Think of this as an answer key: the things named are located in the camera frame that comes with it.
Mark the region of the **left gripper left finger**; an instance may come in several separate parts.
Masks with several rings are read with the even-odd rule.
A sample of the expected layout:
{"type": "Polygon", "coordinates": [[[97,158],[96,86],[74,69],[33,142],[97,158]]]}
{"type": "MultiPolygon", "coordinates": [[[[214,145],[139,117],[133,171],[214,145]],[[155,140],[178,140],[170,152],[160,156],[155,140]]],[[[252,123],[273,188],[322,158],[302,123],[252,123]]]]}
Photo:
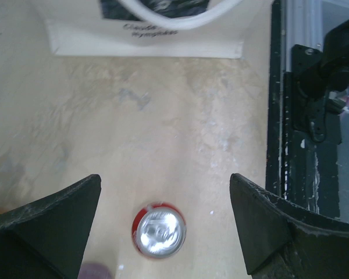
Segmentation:
{"type": "Polygon", "coordinates": [[[77,278],[100,193],[92,174],[0,214],[0,278],[77,278]]]}

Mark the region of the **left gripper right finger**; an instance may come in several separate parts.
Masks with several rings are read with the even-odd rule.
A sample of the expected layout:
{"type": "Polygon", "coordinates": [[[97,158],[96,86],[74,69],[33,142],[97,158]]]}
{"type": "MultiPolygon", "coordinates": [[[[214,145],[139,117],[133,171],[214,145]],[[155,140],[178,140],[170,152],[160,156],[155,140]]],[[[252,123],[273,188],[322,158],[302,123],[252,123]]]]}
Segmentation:
{"type": "Polygon", "coordinates": [[[241,174],[230,199],[253,278],[349,278],[349,224],[287,201],[241,174]]]}

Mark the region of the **red cola can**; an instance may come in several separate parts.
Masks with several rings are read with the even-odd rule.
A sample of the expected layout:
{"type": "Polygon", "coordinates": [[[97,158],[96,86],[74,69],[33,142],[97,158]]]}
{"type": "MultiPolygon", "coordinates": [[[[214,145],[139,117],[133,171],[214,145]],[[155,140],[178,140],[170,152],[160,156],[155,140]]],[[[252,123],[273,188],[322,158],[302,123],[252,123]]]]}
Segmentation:
{"type": "Polygon", "coordinates": [[[186,221],[167,202],[149,203],[135,216],[131,238],[137,251],[150,259],[166,259],[177,253],[186,239],[186,221]]]}

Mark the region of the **canvas tote bag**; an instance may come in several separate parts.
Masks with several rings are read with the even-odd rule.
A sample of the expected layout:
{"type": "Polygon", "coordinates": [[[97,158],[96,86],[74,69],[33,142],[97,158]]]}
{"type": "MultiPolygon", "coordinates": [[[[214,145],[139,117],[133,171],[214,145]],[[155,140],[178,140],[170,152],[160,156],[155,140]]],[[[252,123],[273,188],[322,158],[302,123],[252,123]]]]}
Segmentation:
{"type": "Polygon", "coordinates": [[[242,57],[271,1],[34,1],[59,56],[242,57]]]}

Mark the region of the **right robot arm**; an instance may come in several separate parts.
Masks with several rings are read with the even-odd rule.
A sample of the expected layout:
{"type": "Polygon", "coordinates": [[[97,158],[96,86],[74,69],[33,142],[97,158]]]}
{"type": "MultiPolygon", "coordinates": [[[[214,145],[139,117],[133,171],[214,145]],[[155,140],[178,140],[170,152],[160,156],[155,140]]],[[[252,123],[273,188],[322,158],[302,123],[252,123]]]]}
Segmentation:
{"type": "Polygon", "coordinates": [[[317,101],[329,91],[344,91],[349,86],[349,19],[326,34],[322,51],[296,44],[291,55],[291,71],[304,98],[317,101]]]}

